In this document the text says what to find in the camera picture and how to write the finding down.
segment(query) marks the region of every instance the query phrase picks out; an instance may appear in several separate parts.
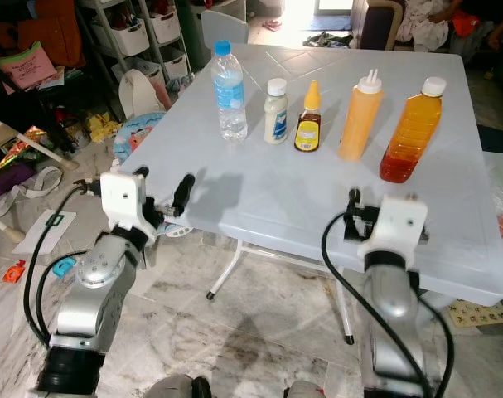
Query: orange squeeze bottle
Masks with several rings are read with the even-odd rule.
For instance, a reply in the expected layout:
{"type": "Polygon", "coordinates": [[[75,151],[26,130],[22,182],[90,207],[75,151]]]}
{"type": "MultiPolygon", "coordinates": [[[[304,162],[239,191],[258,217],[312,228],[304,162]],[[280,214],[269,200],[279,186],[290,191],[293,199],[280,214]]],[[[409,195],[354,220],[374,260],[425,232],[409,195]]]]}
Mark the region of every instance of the orange squeeze bottle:
{"type": "Polygon", "coordinates": [[[447,82],[441,77],[426,79],[421,94],[406,100],[404,111],[380,164],[380,178],[405,182],[414,172],[430,138],[437,129],[447,82]]]}
{"type": "Polygon", "coordinates": [[[337,154],[344,160],[360,160],[365,143],[382,100],[382,81],[377,79],[378,69],[371,69],[352,89],[351,103],[343,128],[337,154]]]}

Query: pink bag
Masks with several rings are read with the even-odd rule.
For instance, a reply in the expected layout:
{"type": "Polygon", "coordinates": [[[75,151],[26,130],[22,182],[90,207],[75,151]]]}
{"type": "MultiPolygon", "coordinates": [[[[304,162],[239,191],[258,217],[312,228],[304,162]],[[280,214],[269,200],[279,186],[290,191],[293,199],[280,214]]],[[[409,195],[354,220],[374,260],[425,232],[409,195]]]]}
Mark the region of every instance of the pink bag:
{"type": "MultiPolygon", "coordinates": [[[[56,73],[39,41],[21,54],[0,58],[0,69],[23,90],[56,73]]],[[[13,92],[7,85],[4,85],[4,88],[9,94],[13,92]]]]}

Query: clothing pile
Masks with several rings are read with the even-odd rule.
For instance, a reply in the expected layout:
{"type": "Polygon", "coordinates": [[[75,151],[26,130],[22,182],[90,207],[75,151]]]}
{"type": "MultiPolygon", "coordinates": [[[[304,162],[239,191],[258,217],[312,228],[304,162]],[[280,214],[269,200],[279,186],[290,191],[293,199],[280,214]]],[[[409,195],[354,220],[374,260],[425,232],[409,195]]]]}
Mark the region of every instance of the clothing pile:
{"type": "Polygon", "coordinates": [[[448,38],[448,22],[433,23],[428,17],[443,11],[448,3],[448,0],[408,0],[397,40],[413,39],[416,51],[437,50],[448,38]]]}
{"type": "Polygon", "coordinates": [[[347,47],[352,40],[352,36],[338,37],[330,33],[322,32],[317,36],[310,36],[302,45],[305,47],[347,47]]]}

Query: black cable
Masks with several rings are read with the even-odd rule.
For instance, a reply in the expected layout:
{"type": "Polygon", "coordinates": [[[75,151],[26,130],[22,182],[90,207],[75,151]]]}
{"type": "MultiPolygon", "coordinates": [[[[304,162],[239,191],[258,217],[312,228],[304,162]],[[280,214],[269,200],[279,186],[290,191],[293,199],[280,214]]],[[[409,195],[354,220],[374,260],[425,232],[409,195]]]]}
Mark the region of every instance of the black cable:
{"type": "Polygon", "coordinates": [[[437,392],[435,393],[435,398],[443,398],[444,393],[448,387],[448,382],[450,381],[450,376],[452,375],[453,363],[456,356],[453,345],[452,332],[450,332],[450,328],[448,327],[447,323],[440,313],[438,313],[433,307],[431,307],[421,296],[418,296],[418,301],[424,307],[426,307],[430,313],[432,313],[432,315],[439,321],[439,323],[441,323],[444,331],[444,337],[447,339],[447,365],[444,368],[441,384],[439,384],[437,392]]]}
{"type": "Polygon", "coordinates": [[[212,398],[207,379],[199,376],[192,381],[192,398],[212,398]]]}
{"type": "Polygon", "coordinates": [[[32,282],[32,276],[34,274],[34,267],[36,266],[36,260],[37,260],[37,256],[39,255],[39,250],[41,248],[41,245],[43,244],[43,241],[45,240],[46,234],[48,233],[49,229],[52,227],[53,221],[56,219],[58,214],[60,214],[61,210],[63,209],[63,206],[65,206],[65,204],[67,203],[69,198],[72,197],[79,190],[81,190],[82,193],[84,192],[83,187],[74,187],[65,196],[63,201],[61,201],[61,203],[58,206],[58,208],[56,209],[54,215],[51,217],[51,222],[45,227],[45,230],[41,233],[41,236],[39,237],[39,240],[36,243],[36,248],[34,249],[34,253],[32,254],[30,264],[28,265],[27,282],[25,283],[25,290],[23,292],[22,306],[25,311],[25,318],[27,319],[27,322],[30,325],[30,329],[32,329],[32,331],[34,332],[36,337],[39,339],[39,341],[42,344],[44,344],[45,346],[48,345],[48,339],[46,338],[45,333],[42,330],[40,330],[40,328],[36,325],[36,321],[34,320],[34,317],[32,316],[32,312],[30,310],[30,286],[31,286],[31,282],[32,282]]]}
{"type": "Polygon", "coordinates": [[[75,255],[84,255],[87,253],[87,250],[79,250],[79,251],[73,251],[72,253],[67,253],[66,255],[62,255],[61,257],[58,257],[54,261],[52,261],[43,271],[43,274],[41,275],[39,279],[39,284],[37,285],[37,291],[36,291],[36,317],[37,317],[37,322],[39,323],[39,326],[41,328],[41,331],[43,332],[43,336],[47,341],[51,339],[51,334],[47,330],[45,320],[43,318],[43,308],[41,306],[41,302],[43,299],[43,288],[45,287],[45,281],[46,281],[46,276],[51,272],[51,269],[54,268],[54,265],[58,263],[59,261],[62,261],[63,259],[66,259],[67,257],[74,257],[75,255]]]}
{"type": "Polygon", "coordinates": [[[430,389],[430,384],[428,382],[428,378],[424,375],[423,370],[418,365],[415,358],[409,352],[409,349],[405,346],[404,342],[400,339],[399,335],[393,330],[393,328],[380,316],[380,314],[365,300],[365,298],[359,294],[356,289],[352,287],[349,282],[341,274],[337,271],[336,267],[331,262],[330,257],[328,256],[328,252],[326,250],[326,238],[328,237],[328,233],[330,232],[332,226],[336,224],[336,222],[342,218],[346,214],[346,211],[338,214],[328,223],[323,232],[323,237],[321,240],[321,253],[323,256],[323,260],[325,261],[326,266],[331,271],[331,273],[336,277],[337,280],[341,282],[341,284],[351,293],[356,300],[362,305],[365,310],[371,314],[371,316],[375,319],[375,321],[385,330],[388,336],[393,340],[393,342],[397,345],[402,355],[406,357],[409,362],[409,365],[414,369],[417,378],[420,380],[421,387],[423,388],[424,398],[432,398],[432,391],[430,389]]]}

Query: white table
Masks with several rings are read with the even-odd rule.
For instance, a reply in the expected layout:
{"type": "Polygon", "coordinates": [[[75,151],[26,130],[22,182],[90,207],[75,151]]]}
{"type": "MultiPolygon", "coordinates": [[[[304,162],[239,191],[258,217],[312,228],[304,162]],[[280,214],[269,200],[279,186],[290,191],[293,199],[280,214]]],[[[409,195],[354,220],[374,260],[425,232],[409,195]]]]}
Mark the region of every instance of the white table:
{"type": "MultiPolygon", "coordinates": [[[[367,204],[386,193],[416,192],[428,205],[430,232],[428,244],[417,249],[416,266],[432,302],[441,308],[455,298],[483,305],[503,299],[503,246],[459,56],[253,45],[234,45],[234,53],[245,69],[249,136],[241,144],[221,138],[208,65],[123,166],[128,172],[149,166],[148,195],[170,201],[192,172],[196,185],[181,223],[231,236],[240,249],[249,242],[321,260],[323,229],[346,208],[351,187],[361,188],[367,204]],[[385,97],[362,159],[344,162],[336,150],[351,89],[371,68],[379,69],[385,97]],[[404,101],[429,76],[447,80],[439,131],[405,184],[384,182],[380,159],[404,101]],[[266,84],[274,77],[288,80],[290,101],[291,133],[278,146],[263,140],[266,84]],[[322,142],[316,152],[300,153],[293,129],[314,79],[322,92],[322,142]]],[[[342,236],[339,223],[329,239],[332,261],[362,272],[357,245],[342,236]]]]}

